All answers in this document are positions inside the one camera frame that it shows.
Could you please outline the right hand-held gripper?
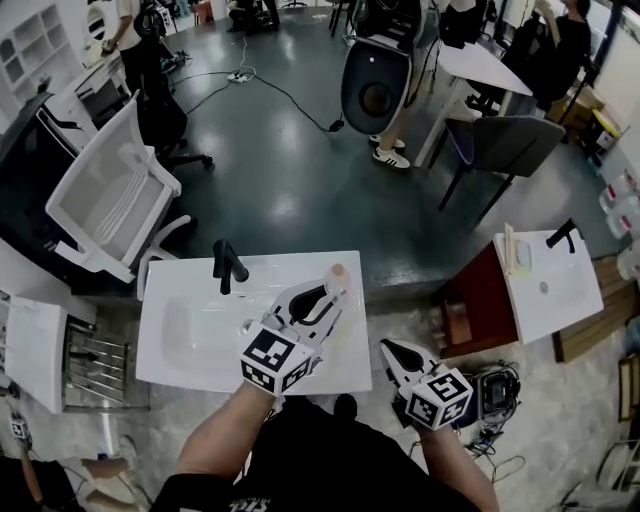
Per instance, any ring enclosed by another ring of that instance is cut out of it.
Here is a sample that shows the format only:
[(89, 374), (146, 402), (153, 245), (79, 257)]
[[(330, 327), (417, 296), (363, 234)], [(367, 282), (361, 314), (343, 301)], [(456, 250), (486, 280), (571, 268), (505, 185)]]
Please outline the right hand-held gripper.
[(417, 424), (436, 431), (465, 414), (473, 389), (458, 369), (440, 365), (429, 372), (437, 361), (428, 349), (392, 339), (382, 339), (380, 344), (397, 386), (409, 381), (409, 372), (428, 372), (403, 385), (394, 397), (393, 411), (404, 427)]

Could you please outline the person's left forearm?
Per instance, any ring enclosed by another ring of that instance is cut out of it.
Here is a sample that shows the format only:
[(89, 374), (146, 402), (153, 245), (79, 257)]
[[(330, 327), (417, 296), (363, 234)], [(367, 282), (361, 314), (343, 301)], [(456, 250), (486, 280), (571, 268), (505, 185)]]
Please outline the person's left forearm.
[(187, 438), (175, 473), (213, 475), (234, 481), (274, 403), (273, 395), (244, 382)]

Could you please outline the brown wooden vanity cabinet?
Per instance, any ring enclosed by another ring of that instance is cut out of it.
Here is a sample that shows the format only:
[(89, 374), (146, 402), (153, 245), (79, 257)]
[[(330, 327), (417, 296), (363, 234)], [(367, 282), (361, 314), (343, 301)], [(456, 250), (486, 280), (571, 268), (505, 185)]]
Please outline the brown wooden vanity cabinet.
[(432, 296), (432, 302), (442, 315), (443, 359), (518, 340), (505, 277), (492, 243), (442, 285)]

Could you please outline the black sink faucet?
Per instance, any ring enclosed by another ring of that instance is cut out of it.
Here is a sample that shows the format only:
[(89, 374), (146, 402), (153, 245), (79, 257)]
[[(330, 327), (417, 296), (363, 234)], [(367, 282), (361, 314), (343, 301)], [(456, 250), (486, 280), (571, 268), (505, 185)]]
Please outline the black sink faucet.
[(237, 282), (245, 282), (249, 271), (240, 261), (231, 244), (226, 239), (219, 239), (213, 245), (214, 264), (212, 276), (219, 281), (219, 291), (223, 296), (231, 292), (231, 278)]

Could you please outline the white ceramic sink basin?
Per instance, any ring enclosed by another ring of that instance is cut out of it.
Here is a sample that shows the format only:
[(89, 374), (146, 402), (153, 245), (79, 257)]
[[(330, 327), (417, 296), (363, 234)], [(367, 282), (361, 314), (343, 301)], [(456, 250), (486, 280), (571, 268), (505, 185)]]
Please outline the white ceramic sink basin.
[(211, 258), (153, 261), (142, 302), (137, 379), (193, 390), (232, 393), (242, 380), (239, 346), (285, 289), (322, 280), (341, 264), (349, 273), (349, 301), (321, 362), (291, 388), (302, 395), (368, 392), (372, 388), (360, 255), (356, 251), (243, 256), (249, 278), (227, 295)]

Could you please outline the person's black clothing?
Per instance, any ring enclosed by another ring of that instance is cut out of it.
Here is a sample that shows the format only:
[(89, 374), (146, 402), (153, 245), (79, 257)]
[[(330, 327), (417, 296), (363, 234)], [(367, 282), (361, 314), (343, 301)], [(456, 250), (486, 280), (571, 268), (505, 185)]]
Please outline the person's black clothing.
[(296, 398), (263, 424), (236, 483), (178, 474), (151, 512), (479, 512), (380, 431)]

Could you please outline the small black faucet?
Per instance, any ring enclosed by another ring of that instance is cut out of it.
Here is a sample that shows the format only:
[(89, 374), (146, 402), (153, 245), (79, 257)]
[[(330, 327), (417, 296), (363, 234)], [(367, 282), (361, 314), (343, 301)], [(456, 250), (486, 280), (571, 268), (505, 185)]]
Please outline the small black faucet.
[(581, 240), (584, 239), (583, 233), (580, 230), (579, 226), (576, 224), (576, 222), (572, 218), (569, 218), (550, 237), (548, 237), (545, 240), (546, 246), (549, 249), (553, 249), (557, 244), (559, 244), (563, 239), (565, 239), (568, 243), (569, 253), (574, 254), (576, 252), (575, 244), (572, 238), (572, 233), (574, 231), (577, 232)]

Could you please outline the white mesh office chair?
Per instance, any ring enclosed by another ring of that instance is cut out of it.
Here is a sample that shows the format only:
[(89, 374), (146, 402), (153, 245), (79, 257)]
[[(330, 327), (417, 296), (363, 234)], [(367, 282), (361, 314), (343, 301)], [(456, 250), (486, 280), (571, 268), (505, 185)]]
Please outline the white mesh office chair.
[(159, 229), (180, 182), (143, 142), (137, 100), (131, 99), (87, 143), (48, 199), (45, 211), (76, 243), (54, 251), (91, 272), (136, 284), (145, 295), (152, 260), (174, 260), (161, 247), (176, 229), (196, 224), (183, 215)]

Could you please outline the group of clear water jugs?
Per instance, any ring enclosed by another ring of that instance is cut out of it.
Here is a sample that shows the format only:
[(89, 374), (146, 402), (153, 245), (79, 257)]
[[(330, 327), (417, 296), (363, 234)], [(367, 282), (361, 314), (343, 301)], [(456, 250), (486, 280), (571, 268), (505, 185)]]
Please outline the group of clear water jugs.
[(599, 203), (616, 239), (626, 235), (640, 239), (640, 178), (633, 171), (624, 167), (607, 178)]

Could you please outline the white sink on steel rack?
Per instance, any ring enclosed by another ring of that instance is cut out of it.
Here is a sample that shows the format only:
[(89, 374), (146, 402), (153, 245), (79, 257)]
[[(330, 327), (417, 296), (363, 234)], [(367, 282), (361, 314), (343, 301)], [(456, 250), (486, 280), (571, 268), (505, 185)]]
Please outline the white sink on steel rack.
[(6, 375), (53, 414), (61, 414), (67, 311), (56, 304), (10, 298)]

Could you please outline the white table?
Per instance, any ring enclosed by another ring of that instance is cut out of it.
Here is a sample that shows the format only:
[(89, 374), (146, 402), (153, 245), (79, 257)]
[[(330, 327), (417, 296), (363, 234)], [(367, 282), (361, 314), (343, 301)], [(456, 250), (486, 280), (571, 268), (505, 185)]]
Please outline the white table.
[(514, 72), (478, 43), (466, 43), (461, 49), (447, 45), (442, 46), (437, 58), (437, 65), (439, 70), (443, 70), (451, 77), (452, 92), (440, 109), (413, 162), (416, 168), (421, 167), (426, 157), (431, 153), (444, 129), (446, 118), (456, 102), (463, 99), (465, 85), (470, 80), (505, 91), (504, 101), (499, 110), (500, 116), (506, 113), (514, 94), (532, 95), (531, 89)]

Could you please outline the cardboard box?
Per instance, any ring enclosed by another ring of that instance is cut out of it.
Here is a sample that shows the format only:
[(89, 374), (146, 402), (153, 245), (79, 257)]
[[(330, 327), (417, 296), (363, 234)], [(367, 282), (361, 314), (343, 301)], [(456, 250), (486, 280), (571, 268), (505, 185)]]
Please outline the cardboard box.
[(575, 140), (587, 156), (603, 158), (623, 130), (604, 100), (589, 85), (581, 89), (569, 107), (576, 92), (576, 87), (570, 88), (562, 99), (552, 104), (546, 118), (563, 125), (567, 136)]

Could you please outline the white cubby shelf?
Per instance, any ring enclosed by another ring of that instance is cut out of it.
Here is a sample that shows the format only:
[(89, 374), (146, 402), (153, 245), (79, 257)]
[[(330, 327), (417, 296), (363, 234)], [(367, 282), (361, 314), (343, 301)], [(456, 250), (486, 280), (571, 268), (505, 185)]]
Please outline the white cubby shelf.
[(0, 0), (0, 111), (7, 119), (40, 85), (60, 92), (80, 71), (55, 0)]

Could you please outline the wooden picture frame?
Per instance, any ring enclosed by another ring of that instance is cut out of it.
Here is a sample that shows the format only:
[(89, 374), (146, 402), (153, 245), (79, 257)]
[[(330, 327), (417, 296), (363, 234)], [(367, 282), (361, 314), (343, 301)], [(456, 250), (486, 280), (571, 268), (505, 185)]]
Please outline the wooden picture frame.
[(619, 421), (635, 418), (640, 410), (640, 354), (619, 361)]

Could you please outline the white metal frame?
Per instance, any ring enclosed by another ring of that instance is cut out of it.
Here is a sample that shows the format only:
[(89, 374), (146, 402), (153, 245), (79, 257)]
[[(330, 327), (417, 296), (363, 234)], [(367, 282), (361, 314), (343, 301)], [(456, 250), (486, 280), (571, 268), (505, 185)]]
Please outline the white metal frame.
[(640, 439), (615, 442), (595, 476), (577, 484), (561, 512), (640, 512)]

